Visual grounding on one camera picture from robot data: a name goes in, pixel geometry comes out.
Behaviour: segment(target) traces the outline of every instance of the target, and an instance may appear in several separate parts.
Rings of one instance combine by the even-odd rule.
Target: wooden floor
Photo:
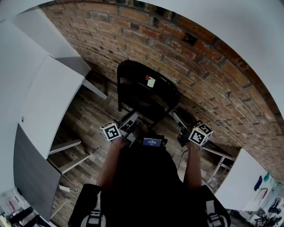
[[[62,120],[55,137],[54,145],[74,139],[81,139],[82,143],[50,157],[57,166],[62,166],[85,152],[90,154],[88,160],[65,174],[66,177],[80,189],[86,183],[96,184],[97,177],[103,166],[110,145],[110,143],[103,138],[99,129],[100,126],[113,119],[120,120],[127,113],[126,110],[118,112],[117,87],[115,84],[97,75],[91,76],[88,80],[105,92],[108,95],[108,99],[103,100],[87,88],[81,87]],[[138,128],[137,137],[139,137],[139,132],[146,128],[146,124],[143,120],[139,120]],[[166,146],[167,151],[171,154],[176,166],[178,166],[181,154],[185,150],[180,147],[176,139],[179,133],[179,127],[170,116],[167,116],[155,126],[154,130],[157,134],[164,135],[165,138],[168,139]],[[201,152],[201,173],[203,178],[208,179],[209,174],[212,173],[219,159],[218,156],[206,151]],[[184,154],[178,169],[178,174],[181,179],[183,179],[184,176],[186,160],[187,153]],[[75,191],[76,189],[76,186],[65,177],[61,178],[61,184],[70,187],[71,190]],[[59,226],[67,226],[79,195],[76,192],[64,194],[62,191],[58,191],[55,197],[54,207],[58,205],[65,196],[69,197],[70,200],[52,218],[52,221]]]

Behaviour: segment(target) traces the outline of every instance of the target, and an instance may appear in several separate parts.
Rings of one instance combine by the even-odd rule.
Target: small screen
[[[159,140],[159,139],[144,138],[143,145],[159,147],[161,145],[161,142],[162,142],[162,140]]]

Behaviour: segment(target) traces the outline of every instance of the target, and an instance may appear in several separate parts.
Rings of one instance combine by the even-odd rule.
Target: red brick
[[[163,45],[161,43],[153,43],[152,48],[161,52],[166,57],[170,57],[173,60],[178,61],[180,64],[182,64],[184,67],[190,69],[196,75],[203,75],[204,74],[204,71],[199,66],[197,66],[192,61],[184,58],[180,53],[175,52],[174,50],[167,47],[166,45]]]
[[[53,14],[54,14],[55,16],[63,15],[63,11],[62,11],[62,10],[54,10],[54,11],[53,11]]]
[[[244,101],[244,104],[252,112],[253,115],[255,116],[261,115],[260,109],[252,99]]]
[[[110,14],[118,14],[118,7],[116,5],[101,4],[101,3],[77,3],[78,9],[99,11]]]
[[[214,113],[214,114],[217,114],[218,118],[221,119],[221,120],[226,120],[226,119],[228,119],[228,117],[227,117],[219,108],[215,109],[215,110],[213,111],[213,113]]]
[[[178,25],[189,29],[191,32],[209,43],[213,42],[216,38],[216,36],[209,32],[207,29],[183,16],[178,17],[177,23]]]
[[[141,63],[143,63],[144,65],[146,65],[147,67],[149,67],[150,69],[153,69],[155,71],[158,71],[159,70],[159,67],[147,62],[147,61],[142,61]]]
[[[89,12],[77,10],[76,13],[77,13],[77,17],[90,18]]]
[[[175,77],[176,79],[183,81],[183,82],[187,82],[187,78],[183,77],[179,72],[177,72],[176,70],[173,70],[172,68],[170,68],[168,65],[165,65],[162,62],[159,62],[157,60],[155,60],[154,58],[149,58],[148,57],[148,62],[150,62],[151,64],[158,66],[162,71],[166,72],[169,75],[172,75],[173,77]]]
[[[75,31],[70,31],[70,30],[66,30],[68,34],[73,35],[73,36],[77,36],[78,32]]]
[[[122,26],[122,27],[130,27],[130,21],[128,21],[128,20],[123,20],[123,19],[118,18],[118,17],[112,17],[112,18],[111,18],[111,22],[112,22],[114,25],[119,25],[119,26]]]
[[[101,30],[101,29],[97,29],[97,33],[98,33],[99,35],[102,35],[102,36],[107,37],[107,38],[109,38],[109,39],[114,39],[114,34],[108,32],[108,31],[103,31],[103,30]]]
[[[200,96],[200,99],[206,98],[211,99],[213,98],[213,95],[209,94],[207,91],[207,88],[203,86],[203,84],[195,84],[191,87],[192,90],[196,92],[198,96]]]
[[[131,30],[124,30],[123,36],[129,38],[129,39],[134,39],[140,43],[147,44],[148,38]]]
[[[274,146],[275,146],[276,148],[281,148],[281,146],[280,146],[278,140],[272,140],[272,142],[274,143]]]
[[[135,57],[136,59],[142,59],[142,60],[146,59],[146,54],[144,54],[144,53],[142,53],[138,50],[135,50],[131,47],[127,48],[126,52],[127,52],[128,56],[130,56],[130,57]]]
[[[194,60],[198,55],[198,53],[192,48],[175,40],[171,40],[170,46],[176,51],[181,52],[185,57],[189,58],[190,60]]]
[[[116,41],[113,40],[113,39],[108,39],[108,38],[106,38],[106,37],[104,37],[104,36],[99,36],[99,35],[97,35],[97,34],[93,34],[93,37],[96,38],[96,39],[98,39],[98,40],[100,40],[102,43],[109,43],[109,44],[115,45],[115,46],[117,46],[120,50],[124,50],[124,49],[125,49],[125,47],[124,47],[123,44],[118,43],[118,42],[116,42]]]
[[[159,53],[153,51],[152,49],[145,47],[142,44],[139,44],[135,41],[132,41],[130,39],[126,39],[122,36],[116,36],[116,40],[118,42],[125,44],[128,47],[131,47],[133,49],[138,49],[140,52],[142,52],[144,54],[151,55],[155,59],[158,59],[158,60],[161,59],[161,54],[159,54]]]
[[[71,10],[64,10],[63,14],[66,17],[76,16],[76,14],[73,11],[71,11]]]
[[[173,36],[174,38],[183,40],[185,38],[185,32],[176,27],[175,25],[168,23],[164,20],[160,20],[156,23],[156,27],[166,34]]]
[[[222,65],[222,68],[240,85],[244,86],[249,84],[249,80],[228,60]]]
[[[134,9],[120,8],[120,15],[122,17],[126,17],[131,20],[136,20],[141,23],[149,22],[149,16],[147,14],[134,10]]]
[[[274,101],[274,99],[273,99],[273,97],[270,93],[262,95],[262,97],[265,100],[265,102],[267,103],[267,105],[269,106],[272,113],[280,114],[278,106],[276,105],[276,103],[275,103],[275,101]]]
[[[112,24],[97,21],[97,20],[90,20],[90,19],[85,19],[85,22],[86,22],[87,25],[90,25],[92,27],[98,27],[98,28],[101,28],[103,30],[107,30],[107,31],[110,31],[110,32],[113,32],[113,33],[121,34],[121,28],[114,26]]]
[[[189,87],[184,84],[183,82],[177,80],[177,82],[175,83],[177,85],[177,90],[181,93],[181,94],[184,94],[188,89]]]
[[[260,135],[266,134],[266,131],[261,124],[256,124],[256,125],[254,125],[254,127],[257,129],[257,131],[260,133]]]
[[[209,75],[205,78],[205,81],[214,89],[218,90],[221,94],[229,92],[226,85],[221,84],[213,75]]]
[[[202,79],[199,76],[196,76],[193,72],[190,72],[188,78],[194,83],[201,83]]]
[[[191,88],[188,88],[184,91],[184,95],[188,98],[190,98],[191,100],[193,100],[195,103],[200,104],[202,103],[204,100],[202,99],[202,97],[200,97],[194,90],[192,90]]]
[[[72,21],[75,23],[82,23],[85,24],[85,21],[83,18],[79,18],[79,17],[72,17]]]
[[[276,150],[277,150],[279,156],[280,156],[282,159],[284,159],[284,152],[283,152],[283,149],[277,148]]]
[[[186,75],[188,73],[188,69],[184,68],[183,66],[181,66],[180,64],[178,64],[175,61],[172,61],[170,59],[165,59],[165,61],[167,62],[167,66],[173,68],[174,70],[176,70],[177,72],[179,72],[182,75]]]
[[[145,26],[139,26],[139,31],[143,34],[145,34],[146,36],[149,36],[153,39],[157,39],[157,40],[160,40],[162,35],[160,32],[154,30],[154,29],[151,29],[149,27],[145,27]]]
[[[103,42],[103,47],[105,47],[105,48],[107,48],[107,49],[109,49],[109,50],[111,50],[111,51],[116,51],[116,52],[118,52],[118,47],[115,46],[115,45],[112,45],[112,44],[110,44],[110,43]]]
[[[282,135],[277,136],[277,140],[280,143],[281,147],[284,148],[284,137]]]
[[[258,75],[249,67],[247,70],[243,71],[243,74],[251,81],[251,83],[256,87],[256,89],[262,94],[267,94],[269,91],[266,86],[262,82],[262,80],[258,77]]]
[[[271,126],[277,136],[282,135],[282,131],[277,123],[271,123]]]
[[[240,100],[248,99],[249,96],[246,94],[245,90],[238,86],[234,81],[226,83],[226,86],[233,92]]]
[[[94,38],[85,38],[85,41],[88,45],[90,45],[91,47],[99,47],[102,45],[102,42],[98,39],[94,39]]]
[[[198,40],[195,43],[194,47],[212,61],[218,62],[223,57],[223,55],[221,55],[217,50],[212,48],[210,45],[202,42],[201,40]]]
[[[224,83],[231,82],[231,80],[228,79],[228,77],[225,75],[225,73],[214,63],[212,63],[212,62],[210,62],[206,59],[203,59],[199,62],[199,65],[201,67],[203,67],[205,70],[207,70],[208,72],[215,75],[220,81],[222,81]]]
[[[76,10],[77,6],[75,3],[65,3],[64,8],[67,10]]]
[[[56,20],[60,20],[60,21],[67,21],[67,22],[71,22],[71,18],[68,16],[64,16],[64,15],[60,15],[60,16],[53,16],[53,19]]]
[[[82,29],[82,30],[87,30],[91,32],[97,32],[96,29],[92,26],[88,26],[86,24],[80,24],[80,23],[70,23],[72,27]]]
[[[100,12],[90,12],[90,16],[93,20],[100,20],[104,22],[108,22],[108,15]]]
[[[155,13],[156,12],[156,8],[157,7],[155,5],[146,3],[144,9],[145,9],[146,12]]]
[[[161,69],[161,70],[159,71],[159,73],[160,73],[161,75],[163,75],[164,77],[166,77],[167,79],[169,79],[173,84],[177,84],[177,83],[179,82],[179,79],[178,79],[177,77],[173,76],[172,73],[170,73],[170,72],[168,72],[168,71],[165,71],[164,68]]]
[[[87,2],[104,2],[104,0],[86,0]]]
[[[92,34],[89,32],[89,31],[84,31],[84,30],[81,30],[81,29],[78,29],[79,33],[81,34],[84,34],[84,35],[87,35],[89,37],[92,37]]]
[[[259,116],[256,116],[256,118],[261,124],[263,125],[268,124],[268,121],[265,116],[259,115]]]
[[[207,85],[205,85],[205,83],[202,83],[202,85],[204,85],[206,87],[207,92],[209,94],[211,94],[214,98],[216,98],[217,100],[222,102],[223,105],[229,105],[231,103],[228,99],[226,99],[222,94],[220,94],[218,91],[213,89],[211,86],[207,86]]]
[[[43,6],[40,6],[40,9],[47,15],[47,16],[53,16],[53,11],[48,9],[47,7],[43,7]]]
[[[205,109],[209,110],[210,112],[213,111],[213,109],[216,107],[211,101],[205,100],[202,105]]]
[[[64,6],[62,4],[58,5],[52,5],[52,6],[47,6],[48,10],[61,10],[64,9]]]
[[[228,99],[237,107],[238,111],[250,120],[251,123],[258,123],[256,117],[252,115],[248,108],[239,99],[237,99],[234,94],[230,94]]]
[[[73,28],[73,27],[66,27],[65,29],[66,29],[66,31],[74,31],[74,32],[76,32],[76,33],[79,33],[79,31],[78,31],[78,29],[77,29],[77,28]]]
[[[71,27],[70,23],[67,21],[61,21],[60,22],[63,26],[60,26],[62,29],[66,29],[68,27]]]
[[[256,90],[255,87],[251,86],[251,87],[247,87],[245,88],[245,91],[250,95],[250,97],[253,98],[253,100],[257,103],[257,105],[259,106],[259,108],[261,109],[261,111],[264,113],[264,115],[266,116],[267,120],[269,122],[275,122],[276,119],[273,115],[273,113],[271,112],[270,108],[267,106],[266,102],[264,101],[264,99],[262,98],[261,94]]]
[[[245,72],[250,68],[249,65],[223,41],[218,42],[217,49],[222,52],[231,62],[233,62],[242,72]]]

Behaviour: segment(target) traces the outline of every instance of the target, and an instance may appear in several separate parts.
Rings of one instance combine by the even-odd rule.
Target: black shirt
[[[81,226],[82,218],[95,208],[96,196],[101,191],[95,188],[88,192],[82,189],[69,226]],[[214,197],[208,191],[205,194]],[[100,207],[107,227],[207,226],[203,201],[207,198],[204,193],[199,194],[198,190],[185,188],[165,148],[137,143],[121,151],[112,188],[101,192]]]

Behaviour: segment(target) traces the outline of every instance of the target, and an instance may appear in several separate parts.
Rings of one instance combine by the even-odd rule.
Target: black cable
[[[179,160],[177,170],[178,170],[178,168],[179,168],[179,166],[180,166],[180,164],[181,164],[182,156],[183,156],[187,151],[188,151],[188,150],[184,151],[184,152],[181,154],[181,158],[180,158],[180,160]]]

